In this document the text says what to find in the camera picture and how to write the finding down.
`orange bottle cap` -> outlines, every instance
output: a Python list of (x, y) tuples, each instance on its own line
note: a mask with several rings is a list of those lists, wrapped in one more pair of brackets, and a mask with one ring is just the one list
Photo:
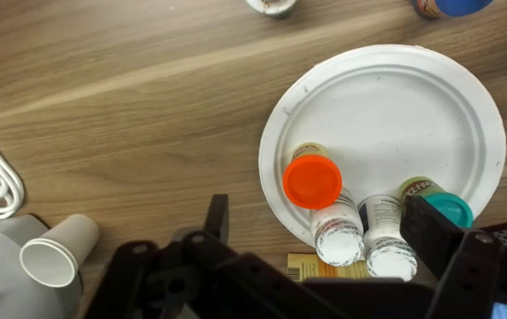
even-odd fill
[(324, 209), (341, 196), (343, 175), (332, 159), (309, 154), (293, 159), (286, 168), (285, 189), (293, 203)]

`wood grain surface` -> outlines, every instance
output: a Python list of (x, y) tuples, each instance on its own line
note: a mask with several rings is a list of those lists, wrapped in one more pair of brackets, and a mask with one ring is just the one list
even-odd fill
[[(22, 212), (56, 225), (86, 212), (102, 241), (88, 296), (130, 239), (168, 244), (231, 195), (231, 246), (286, 267), (311, 248), (272, 214), (260, 138), (315, 63), (378, 42), (421, 44), (494, 93), (507, 129), (507, 0), (426, 21), (409, 0), (300, 0), (286, 19), (244, 0), (0, 0), (0, 150), (27, 184)], [(478, 219), (507, 221), (507, 166)]]

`white paper plate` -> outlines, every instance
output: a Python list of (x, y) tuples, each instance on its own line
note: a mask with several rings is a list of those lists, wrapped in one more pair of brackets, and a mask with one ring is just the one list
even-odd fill
[(476, 216), (506, 164), (495, 101), (464, 65), (419, 46), (368, 46), (313, 67), (277, 102), (260, 147), (260, 175), (276, 216), (313, 244), (309, 210), (283, 191), (293, 148), (324, 143), (355, 202), (430, 175)]

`teal bottle cap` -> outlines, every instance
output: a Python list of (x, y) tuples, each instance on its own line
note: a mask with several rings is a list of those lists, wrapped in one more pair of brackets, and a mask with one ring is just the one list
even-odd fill
[(474, 223), (471, 205), (455, 193), (433, 193), (426, 200), (455, 225), (471, 228)]

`white paper cup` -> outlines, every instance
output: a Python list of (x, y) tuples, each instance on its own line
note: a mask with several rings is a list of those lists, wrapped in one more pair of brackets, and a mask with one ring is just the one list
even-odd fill
[(22, 267), (47, 287), (66, 287), (75, 280), (98, 237), (100, 228), (90, 216), (74, 214), (22, 248)]

